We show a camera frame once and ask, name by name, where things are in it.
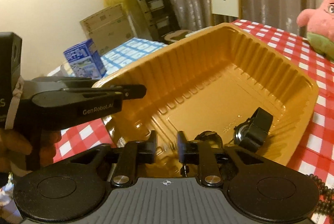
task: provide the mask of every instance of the orange plastic tray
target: orange plastic tray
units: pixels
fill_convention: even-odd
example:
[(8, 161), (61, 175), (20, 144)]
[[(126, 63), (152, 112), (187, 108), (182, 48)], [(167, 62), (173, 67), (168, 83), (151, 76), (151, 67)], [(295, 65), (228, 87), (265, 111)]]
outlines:
[(166, 46), (98, 81), (95, 87), (144, 84), (143, 99), (123, 102), (104, 118), (122, 146), (158, 132), (157, 164), (170, 176), (180, 168), (176, 133), (189, 140), (217, 132), (224, 143), (233, 128), (262, 107), (274, 116), (258, 154), (286, 165), (313, 113), (315, 81), (261, 40), (231, 24), (220, 24)]

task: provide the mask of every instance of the beaded cord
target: beaded cord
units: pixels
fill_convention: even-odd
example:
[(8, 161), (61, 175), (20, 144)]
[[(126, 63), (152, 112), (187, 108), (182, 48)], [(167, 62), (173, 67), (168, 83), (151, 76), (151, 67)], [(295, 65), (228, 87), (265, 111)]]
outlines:
[(324, 199), (323, 201), (319, 200), (314, 213), (327, 215), (334, 219), (334, 189), (330, 189), (325, 186), (325, 183), (314, 174), (310, 174), (309, 177), (315, 181), (315, 183), (319, 187), (320, 195), (322, 195)]

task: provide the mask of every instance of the round pad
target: round pad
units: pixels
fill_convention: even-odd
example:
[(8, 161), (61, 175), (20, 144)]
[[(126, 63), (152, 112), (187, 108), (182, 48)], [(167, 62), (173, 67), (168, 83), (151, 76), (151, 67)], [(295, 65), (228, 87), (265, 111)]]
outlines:
[(76, 182), (64, 176), (49, 177), (38, 184), (37, 190), (46, 198), (64, 198), (76, 190)]
[(262, 179), (257, 187), (262, 195), (273, 200), (290, 198), (296, 192), (296, 187), (291, 181), (279, 177)]
[(305, 219), (319, 200), (315, 183), (299, 172), (264, 171), (253, 166), (238, 174), (228, 186), (232, 203), (253, 219), (270, 222), (297, 222)]
[(65, 222), (93, 211), (104, 194), (105, 184), (93, 168), (67, 163), (29, 173), (15, 185), (13, 198), (23, 216)]

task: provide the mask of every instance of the crosshair mark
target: crosshair mark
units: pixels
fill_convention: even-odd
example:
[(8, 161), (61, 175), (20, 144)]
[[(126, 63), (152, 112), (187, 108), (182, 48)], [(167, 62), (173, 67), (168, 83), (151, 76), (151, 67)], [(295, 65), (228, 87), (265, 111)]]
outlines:
[(170, 180), (164, 180), (162, 183), (163, 183), (165, 186), (168, 186), (168, 185), (172, 184), (173, 182), (171, 182)]

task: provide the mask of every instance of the patrick star plush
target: patrick star plush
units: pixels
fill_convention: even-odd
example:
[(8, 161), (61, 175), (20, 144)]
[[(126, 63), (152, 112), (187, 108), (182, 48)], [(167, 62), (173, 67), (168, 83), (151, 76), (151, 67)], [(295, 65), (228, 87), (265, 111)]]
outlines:
[(307, 39), (318, 54), (334, 60), (334, 0), (323, 0), (319, 8), (303, 10), (297, 24), (307, 25)]

